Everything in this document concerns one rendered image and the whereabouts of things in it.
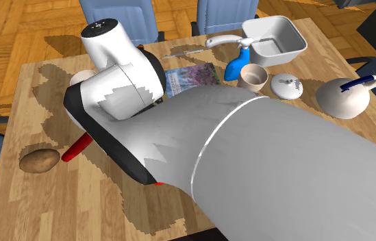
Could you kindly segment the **purple and blue book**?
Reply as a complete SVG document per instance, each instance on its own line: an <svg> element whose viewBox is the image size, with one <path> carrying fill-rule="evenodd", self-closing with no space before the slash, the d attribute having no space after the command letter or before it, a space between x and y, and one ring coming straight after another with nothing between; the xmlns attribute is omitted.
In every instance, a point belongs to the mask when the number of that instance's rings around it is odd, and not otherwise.
<svg viewBox="0 0 376 241"><path fill-rule="evenodd" d="M197 86L221 84L213 63L172 69L166 71L165 75L168 98Z"/></svg>

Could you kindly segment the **brown potato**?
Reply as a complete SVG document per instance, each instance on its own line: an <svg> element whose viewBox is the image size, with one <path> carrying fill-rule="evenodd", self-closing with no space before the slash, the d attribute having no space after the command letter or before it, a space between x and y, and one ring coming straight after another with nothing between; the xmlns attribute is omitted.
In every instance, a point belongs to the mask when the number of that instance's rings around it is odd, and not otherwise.
<svg viewBox="0 0 376 241"><path fill-rule="evenodd" d="M19 168L26 173L45 173L60 160L60 154L54 149L38 149L21 158Z"/></svg>

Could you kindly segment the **white square tub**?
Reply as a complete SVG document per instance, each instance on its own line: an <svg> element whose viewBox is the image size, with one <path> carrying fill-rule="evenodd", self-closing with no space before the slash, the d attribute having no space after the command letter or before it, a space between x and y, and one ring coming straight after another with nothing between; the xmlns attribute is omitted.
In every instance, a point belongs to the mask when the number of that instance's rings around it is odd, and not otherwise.
<svg viewBox="0 0 376 241"><path fill-rule="evenodd" d="M263 67L288 63L308 47L305 38L285 16L247 20L242 24L242 36L260 40L249 47L250 62Z"/></svg>

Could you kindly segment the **grey pen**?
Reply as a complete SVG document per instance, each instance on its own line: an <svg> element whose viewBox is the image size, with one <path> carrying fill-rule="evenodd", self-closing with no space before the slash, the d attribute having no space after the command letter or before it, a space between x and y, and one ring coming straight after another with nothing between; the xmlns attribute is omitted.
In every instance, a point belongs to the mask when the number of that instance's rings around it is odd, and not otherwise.
<svg viewBox="0 0 376 241"><path fill-rule="evenodd" d="M175 53L175 54L172 54L172 55L165 55L165 56L161 57L160 59L168 59L168 58L188 55L188 54L192 54L192 53L200 53L202 51L204 51L204 49L197 49L197 50L193 50L193 51L184 51L184 52Z"/></svg>

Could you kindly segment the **wooden table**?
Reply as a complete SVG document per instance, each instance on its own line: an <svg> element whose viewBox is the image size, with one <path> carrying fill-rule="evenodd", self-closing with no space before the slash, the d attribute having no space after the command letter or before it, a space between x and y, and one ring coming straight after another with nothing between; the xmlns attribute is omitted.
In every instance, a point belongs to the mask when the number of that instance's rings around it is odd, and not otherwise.
<svg viewBox="0 0 376 241"><path fill-rule="evenodd" d="M373 93L367 109L352 120L319 112L315 91L321 84L358 75L312 19L293 23L308 48L268 71L302 78L305 92L283 102L376 143ZM19 169L25 154L41 148L63 154L83 134L62 102L71 76L93 68L86 54L21 66L0 155L0 241L165 241L213 228L183 191L137 183L95 143L46 173Z"/></svg>

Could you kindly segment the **beige round bowl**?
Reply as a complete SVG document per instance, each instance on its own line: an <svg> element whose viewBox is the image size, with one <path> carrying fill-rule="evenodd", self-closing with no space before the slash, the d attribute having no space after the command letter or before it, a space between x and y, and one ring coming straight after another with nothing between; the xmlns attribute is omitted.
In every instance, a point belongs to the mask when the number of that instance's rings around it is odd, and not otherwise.
<svg viewBox="0 0 376 241"><path fill-rule="evenodd" d="M96 74L97 72L93 70L82 70L71 77L69 86L73 86L75 84L78 84L79 82L85 81Z"/></svg>

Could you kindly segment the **beige cup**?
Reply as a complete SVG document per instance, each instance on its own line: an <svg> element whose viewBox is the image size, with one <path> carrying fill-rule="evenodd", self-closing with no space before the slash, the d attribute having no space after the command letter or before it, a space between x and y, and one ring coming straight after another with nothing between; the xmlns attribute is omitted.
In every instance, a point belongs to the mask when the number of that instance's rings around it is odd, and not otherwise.
<svg viewBox="0 0 376 241"><path fill-rule="evenodd" d="M258 64L247 64L242 67L238 77L237 87L257 92L268 80L268 72Z"/></svg>

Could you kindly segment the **red-handled tool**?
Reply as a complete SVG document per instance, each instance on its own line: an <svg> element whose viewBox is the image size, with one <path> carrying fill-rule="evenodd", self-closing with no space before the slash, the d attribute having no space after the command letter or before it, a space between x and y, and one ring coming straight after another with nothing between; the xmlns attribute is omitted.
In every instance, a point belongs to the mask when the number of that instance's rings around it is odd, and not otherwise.
<svg viewBox="0 0 376 241"><path fill-rule="evenodd" d="M80 154L91 142L92 137L85 132L78 140L76 140L65 153L62 155L63 162L69 162L78 154Z"/></svg>

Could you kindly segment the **blue spray bottle white head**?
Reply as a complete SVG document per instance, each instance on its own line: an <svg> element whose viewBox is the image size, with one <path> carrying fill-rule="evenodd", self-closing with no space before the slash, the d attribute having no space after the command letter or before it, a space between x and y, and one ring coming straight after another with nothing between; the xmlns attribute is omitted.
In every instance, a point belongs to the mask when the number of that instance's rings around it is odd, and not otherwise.
<svg viewBox="0 0 376 241"><path fill-rule="evenodd" d="M225 81L234 81L238 79L241 69L250 62L249 47L254 42L259 41L259 39L243 38L236 35L222 35L208 38L205 41L205 46L207 48L212 48L221 44L238 43L237 49L240 50L240 54L237 58L233 59L227 64L224 72Z"/></svg>

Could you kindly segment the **white round lid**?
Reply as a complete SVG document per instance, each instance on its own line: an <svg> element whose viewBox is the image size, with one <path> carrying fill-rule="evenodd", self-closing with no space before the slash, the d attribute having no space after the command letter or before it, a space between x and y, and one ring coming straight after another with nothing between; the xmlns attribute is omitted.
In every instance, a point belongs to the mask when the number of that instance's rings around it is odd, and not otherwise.
<svg viewBox="0 0 376 241"><path fill-rule="evenodd" d="M270 87L272 92L280 99L294 100L303 94L303 85L299 79L287 73L273 76Z"/></svg>

